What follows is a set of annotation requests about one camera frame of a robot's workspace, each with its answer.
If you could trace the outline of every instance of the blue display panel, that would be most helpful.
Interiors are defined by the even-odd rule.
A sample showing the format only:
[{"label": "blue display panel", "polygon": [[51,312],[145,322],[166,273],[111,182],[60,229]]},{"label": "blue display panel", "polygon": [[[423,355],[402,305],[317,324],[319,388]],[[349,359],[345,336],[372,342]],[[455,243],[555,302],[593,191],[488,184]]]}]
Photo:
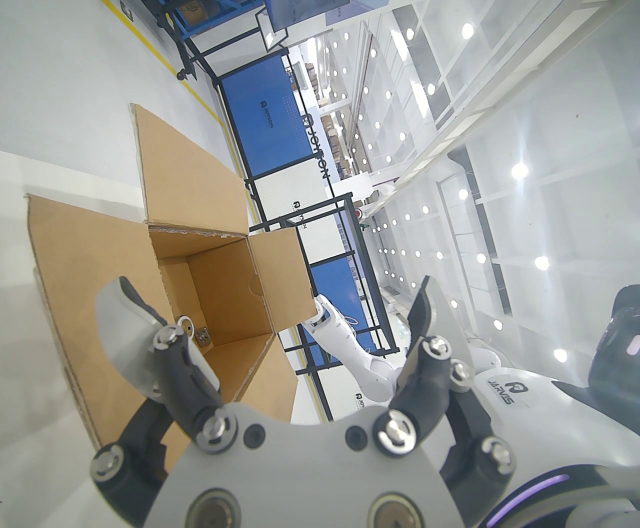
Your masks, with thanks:
[{"label": "blue display panel", "polygon": [[348,4],[349,0],[266,0],[273,29],[288,28],[329,10]]},{"label": "blue display panel", "polygon": [[[361,328],[367,328],[369,326],[364,315],[364,310],[362,309],[358,288],[353,280],[348,257],[314,266],[311,268],[311,271],[316,281],[318,293],[321,293],[329,299],[332,305],[340,310],[342,315],[353,317],[353,319],[358,321],[358,324],[353,325],[353,328],[360,330]],[[314,341],[306,330],[305,336],[308,342]],[[369,349],[374,351],[377,348],[370,332],[358,334],[357,339],[358,343],[360,343],[365,350]],[[311,354],[316,365],[324,365],[319,347],[312,346]]]},{"label": "blue display panel", "polygon": [[223,78],[222,87],[250,176],[311,155],[291,80],[280,56]]}]

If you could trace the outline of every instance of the metal bolt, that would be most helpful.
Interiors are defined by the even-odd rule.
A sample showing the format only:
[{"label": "metal bolt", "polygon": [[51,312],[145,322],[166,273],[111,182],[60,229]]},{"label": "metal bolt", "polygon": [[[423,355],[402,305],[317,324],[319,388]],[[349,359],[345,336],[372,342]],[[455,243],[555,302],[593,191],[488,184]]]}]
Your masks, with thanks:
[{"label": "metal bolt", "polygon": [[417,434],[411,420],[402,412],[390,409],[376,421],[379,427],[376,434],[378,447],[383,452],[402,456],[413,451],[417,441]]},{"label": "metal bolt", "polygon": [[209,441],[219,440],[226,429],[224,418],[212,416],[202,426],[202,434]]},{"label": "metal bolt", "polygon": [[462,363],[454,363],[452,368],[453,377],[458,381],[465,381],[471,375],[468,367]]},{"label": "metal bolt", "polygon": [[441,338],[439,335],[437,335],[436,337],[433,337],[429,341],[429,348],[431,349],[431,352],[433,352],[438,356],[445,355],[449,350],[449,347],[447,346],[447,342],[443,338]]},{"label": "metal bolt", "polygon": [[106,482],[116,476],[123,462],[124,451],[119,445],[113,444],[110,449],[91,460],[91,477],[96,482]]},{"label": "metal bolt", "polygon": [[422,341],[422,349],[437,360],[447,360],[451,357],[451,345],[439,335]]},{"label": "metal bolt", "polygon": [[480,449],[489,455],[501,475],[510,475],[515,471],[515,460],[511,448],[503,439],[488,436],[482,441]]},{"label": "metal bolt", "polygon": [[175,343],[178,339],[178,330],[173,326],[165,326],[158,331],[158,341],[164,345]]},{"label": "metal bolt", "polygon": [[389,420],[385,432],[396,445],[404,445],[409,437],[409,427],[401,420]]}]

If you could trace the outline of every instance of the ceiling light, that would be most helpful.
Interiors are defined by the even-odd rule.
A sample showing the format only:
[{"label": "ceiling light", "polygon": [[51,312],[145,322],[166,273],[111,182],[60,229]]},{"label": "ceiling light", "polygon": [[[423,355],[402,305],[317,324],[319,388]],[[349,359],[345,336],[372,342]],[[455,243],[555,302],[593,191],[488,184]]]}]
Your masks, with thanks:
[{"label": "ceiling light", "polygon": [[524,163],[516,163],[511,167],[511,176],[516,180],[524,180],[529,175],[529,167]]},{"label": "ceiling light", "polygon": [[400,60],[402,62],[406,61],[407,57],[409,57],[409,48],[406,45],[406,42],[404,40],[404,37],[402,36],[402,33],[400,33],[399,31],[396,31],[395,29],[392,29],[391,40],[393,40],[394,44],[396,45],[396,49],[398,50],[398,55],[400,55]]},{"label": "ceiling light", "polygon": [[464,26],[462,26],[462,38],[464,38],[465,40],[469,40],[472,36],[474,36],[475,31],[476,30],[471,24],[466,23]]},{"label": "ceiling light", "polygon": [[556,348],[554,350],[554,358],[556,358],[561,363],[566,363],[567,359],[569,359],[569,354],[566,353],[566,350],[563,348]]},{"label": "ceiling light", "polygon": [[546,257],[538,257],[535,261],[536,268],[546,271],[549,269],[549,259]]},{"label": "ceiling light", "polygon": [[415,101],[418,104],[420,115],[422,116],[422,119],[425,119],[429,113],[429,99],[427,99],[427,94],[424,93],[424,88],[420,83],[411,83],[411,89],[413,91]]}]

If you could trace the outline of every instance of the screw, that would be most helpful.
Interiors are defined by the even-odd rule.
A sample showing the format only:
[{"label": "screw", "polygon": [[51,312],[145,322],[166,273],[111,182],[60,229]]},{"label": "screw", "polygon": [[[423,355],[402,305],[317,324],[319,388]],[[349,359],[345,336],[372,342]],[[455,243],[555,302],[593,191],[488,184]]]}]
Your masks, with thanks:
[{"label": "screw", "polygon": [[469,377],[469,369],[466,365],[454,363],[452,368],[452,375],[458,381],[465,381]]},{"label": "screw", "polygon": [[118,473],[124,461],[124,451],[113,444],[91,461],[90,473],[96,482],[106,482]]},{"label": "screw", "polygon": [[510,475],[515,470],[515,460],[511,454],[511,448],[503,439],[497,436],[486,437],[480,446],[483,453],[489,455],[497,466],[498,473]]},{"label": "screw", "polygon": [[225,432],[227,425],[223,418],[212,416],[202,426],[202,434],[209,441],[219,440]]},{"label": "screw", "polygon": [[437,335],[436,337],[432,337],[429,340],[429,349],[436,356],[442,356],[447,353],[449,347],[447,346],[447,342],[439,335]]},{"label": "screw", "polygon": [[175,340],[178,339],[178,329],[174,325],[165,326],[158,331],[157,337],[158,341],[164,345],[175,343]]},{"label": "screw", "polygon": [[385,432],[396,445],[404,445],[409,437],[409,428],[404,422],[398,420],[389,420]]}]

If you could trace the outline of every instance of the black metal frame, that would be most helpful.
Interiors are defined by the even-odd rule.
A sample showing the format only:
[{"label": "black metal frame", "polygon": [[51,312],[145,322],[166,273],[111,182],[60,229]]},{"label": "black metal frame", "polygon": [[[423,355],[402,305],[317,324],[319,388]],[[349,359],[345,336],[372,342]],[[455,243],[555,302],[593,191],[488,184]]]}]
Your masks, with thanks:
[{"label": "black metal frame", "polygon": [[[209,65],[209,63],[206,60],[206,57],[216,51],[219,51],[223,48],[225,48],[226,46],[232,45],[236,42],[239,42],[240,40],[247,38],[249,36],[255,35],[257,33],[261,33],[260,30],[260,26],[257,20],[257,14],[256,14],[256,23],[258,24],[258,27],[250,29],[248,31],[245,31],[244,33],[241,33],[240,35],[236,35],[235,37],[232,37],[230,39],[228,39],[225,42],[222,42],[218,45],[215,45],[205,51],[200,51],[198,49],[198,47],[193,43],[193,41],[190,38],[185,38],[182,39],[181,35],[179,35],[179,33],[174,30],[174,28],[172,27],[172,25],[169,23],[169,21],[167,20],[167,16],[169,16],[173,22],[173,25],[175,26],[175,20],[173,19],[173,15],[171,12],[167,13],[166,10],[166,5],[162,5],[158,0],[142,0],[142,3],[145,5],[145,7],[149,10],[149,12],[156,18],[157,21],[157,25],[160,28],[163,28],[167,34],[171,37],[171,39],[175,42],[175,45],[178,48],[178,52],[180,54],[180,58],[182,59],[182,64],[184,66],[184,68],[178,72],[177,74],[177,78],[180,80],[184,80],[186,78],[187,75],[193,75],[194,77],[196,76],[195,73],[195,67],[194,64],[198,64],[200,65],[200,67],[202,68],[202,70],[209,75],[209,77],[212,80],[213,86],[215,89],[218,90],[219,94],[220,94],[220,98],[222,100],[224,109],[227,113],[227,117],[229,120],[229,124],[231,126],[232,129],[232,133],[234,135],[234,138],[236,139],[236,145],[239,151],[239,155],[240,158],[244,164],[244,168],[245,171],[247,172],[247,178],[244,179],[244,184],[247,187],[251,199],[255,202],[255,205],[258,209],[258,214],[260,215],[260,220],[261,223],[259,223],[258,225],[254,225],[253,227],[250,228],[250,231],[257,231],[257,230],[261,230],[264,229],[265,231],[270,231],[271,230],[271,226],[272,225],[276,225],[278,224],[280,226],[280,228],[284,228],[284,227],[294,227],[296,229],[296,232],[298,233],[298,241],[300,242],[300,248],[302,250],[302,254],[303,254],[303,258],[305,261],[305,265],[307,267],[307,273],[309,275],[309,280],[310,283],[312,285],[312,291],[314,293],[314,295],[318,295],[318,291],[317,291],[317,287],[313,278],[313,273],[312,273],[312,267],[315,266],[319,266],[321,264],[326,264],[327,262],[332,262],[334,260],[337,259],[348,259],[351,258],[353,259],[353,263],[355,265],[355,269],[356,269],[356,273],[358,276],[358,281],[360,282],[360,286],[362,288],[362,291],[365,293],[363,297],[361,297],[362,300],[365,301],[366,305],[367,305],[367,310],[369,312],[369,317],[371,318],[371,321],[373,323],[376,322],[376,316],[378,318],[378,324],[373,324],[372,326],[368,327],[368,328],[363,328],[361,330],[356,331],[357,334],[359,333],[364,333],[364,332],[374,332],[376,334],[376,339],[378,341],[378,346],[380,347],[379,349],[377,349],[376,351],[373,351],[372,354],[373,355],[378,355],[378,356],[385,356],[387,354],[392,354],[392,353],[396,353],[399,352],[399,348],[396,346],[396,342],[394,340],[393,334],[391,332],[391,326],[389,324],[389,320],[387,317],[387,312],[385,310],[384,307],[384,302],[382,300],[382,296],[380,294],[380,290],[378,288],[378,281],[376,280],[376,276],[374,274],[373,271],[373,266],[371,264],[371,260],[369,258],[369,253],[367,252],[366,246],[365,246],[365,242],[364,242],[364,237],[362,236],[362,231],[360,230],[360,224],[358,222],[358,218],[356,217],[356,213],[355,213],[355,208],[353,206],[353,203],[351,201],[351,197],[352,194],[346,194],[346,195],[341,195],[341,196],[336,196],[335,193],[333,192],[333,187],[331,184],[331,180],[329,178],[328,172],[326,170],[326,163],[324,165],[321,164],[322,160],[323,160],[323,152],[322,150],[317,146],[317,136],[313,130],[313,125],[312,123],[310,123],[310,116],[309,113],[307,111],[307,107],[305,105],[304,99],[302,97],[302,92],[300,90],[300,84],[296,78],[296,73],[295,70],[293,69],[293,64],[291,63],[291,60],[289,59],[289,50],[283,46],[281,43],[276,43],[274,45],[275,46],[279,46],[279,48],[274,49],[273,51],[267,53],[265,56],[260,57],[259,59],[256,59],[254,61],[251,61],[247,64],[244,64],[243,66],[240,66],[239,68],[236,68],[235,70],[232,70],[230,72],[227,72],[225,74],[223,74],[222,76],[218,76],[214,70],[211,68],[211,66]],[[310,154],[309,156],[305,156],[299,160],[295,160],[292,161],[290,163],[287,163],[283,166],[280,167],[276,167],[270,171],[261,173],[261,174],[257,174],[257,175],[253,175],[251,174],[251,170],[248,164],[248,160],[247,160],[247,156],[246,156],[246,152],[244,151],[244,148],[242,146],[242,143],[240,141],[240,136],[238,133],[238,128],[236,125],[236,122],[234,120],[234,116],[231,112],[231,108],[229,106],[228,103],[228,99],[227,99],[227,94],[225,93],[225,89],[222,85],[222,80],[232,76],[240,71],[243,71],[247,68],[250,68],[251,66],[258,64],[264,60],[268,60],[270,58],[272,58],[273,56],[283,56],[286,55],[287,56],[287,61],[289,62],[289,68],[291,70],[291,74],[293,75],[293,79],[296,83],[296,87],[297,87],[297,91],[298,91],[298,95],[300,96],[300,101],[302,103],[303,109],[305,114],[303,116],[301,116],[301,118],[303,120],[307,120],[308,122],[305,122],[305,127],[307,129],[310,129],[310,132],[313,136],[313,138],[316,139],[316,143],[314,143],[314,145],[316,146],[316,151],[313,154]],[[258,193],[258,189],[255,185],[256,180],[264,178],[268,175],[274,174],[279,172],[280,170],[284,170],[286,168],[292,167],[298,163],[303,163],[305,161],[308,161],[310,159],[313,158],[317,158],[319,160],[319,165],[321,167],[321,169],[323,170],[323,176],[322,178],[327,180],[327,184],[329,187],[329,190],[331,192],[331,196],[332,198],[325,200],[324,202],[319,202],[318,204],[314,204],[311,205],[309,207],[304,207],[302,209],[298,209],[297,211],[294,211],[290,214],[269,220],[267,219],[266,213],[264,211],[264,208],[262,206],[262,202],[260,200],[260,196]],[[344,204],[342,206],[339,205],[339,202],[344,202]],[[301,221],[298,222],[294,222],[292,220],[292,218],[301,216],[302,214],[306,214],[308,212],[312,212],[312,211],[316,211],[318,209],[321,209],[323,207],[326,207],[328,205],[335,205],[334,209],[331,209],[329,211],[324,211],[322,213],[316,214],[315,216],[309,217],[309,218],[305,218]],[[311,221],[314,220],[319,220],[320,218],[325,218],[327,216],[330,215],[334,215],[337,214],[339,221],[340,221],[340,226],[342,227],[342,232],[344,233],[344,236],[346,238],[347,241],[347,245],[348,245],[348,251],[340,254],[340,255],[334,255],[333,257],[329,257],[328,259],[323,259],[320,260],[318,262],[313,262],[310,263],[307,259],[307,254],[306,251],[304,249],[304,245],[302,243],[302,240],[300,238],[300,232],[299,232],[299,226],[309,223]],[[346,228],[345,225],[345,221],[344,221],[344,217],[346,217],[346,221],[349,224],[350,227],[350,231],[353,235],[353,244],[351,244],[351,238],[349,237],[349,231]],[[360,266],[358,266],[358,262],[355,259],[355,255],[358,255],[360,257],[360,262],[362,264],[363,267],[363,273],[360,272]],[[367,277],[368,281],[370,281],[370,284],[368,284],[368,290],[369,290],[369,294],[367,295],[367,289],[365,289],[364,287],[364,282],[362,280],[362,276]],[[382,331],[387,344],[388,344],[388,349],[382,348],[382,341],[380,339],[380,334],[378,333],[379,331]],[[296,374],[307,374],[308,376],[311,377],[312,381],[314,382],[314,385],[316,387],[318,396],[320,398],[321,404],[323,406],[323,410],[327,416],[327,418],[329,420],[333,420],[333,415],[331,413],[331,409],[329,408],[328,402],[326,400],[326,394],[324,393],[324,389],[322,387],[322,383],[320,381],[320,378],[318,376],[318,372],[328,369],[328,368],[332,368],[332,367],[336,367],[339,366],[341,363],[340,362],[332,362],[330,357],[328,356],[328,354],[326,353],[326,351],[322,350],[322,348],[320,348],[321,354],[322,354],[322,358],[324,360],[324,365],[316,365],[313,356],[311,354],[311,347],[315,346],[316,343],[314,342],[307,342],[307,339],[305,337],[304,331],[302,326],[299,324],[298,325],[298,334],[300,336],[300,340],[302,341],[302,344],[300,344],[299,346],[296,347],[291,347],[291,348],[287,348],[286,351],[290,352],[290,351],[295,351],[295,350],[304,350],[304,354],[305,354],[305,358],[306,358],[306,362],[307,365],[305,368],[302,368],[298,371],[296,371]]]}]

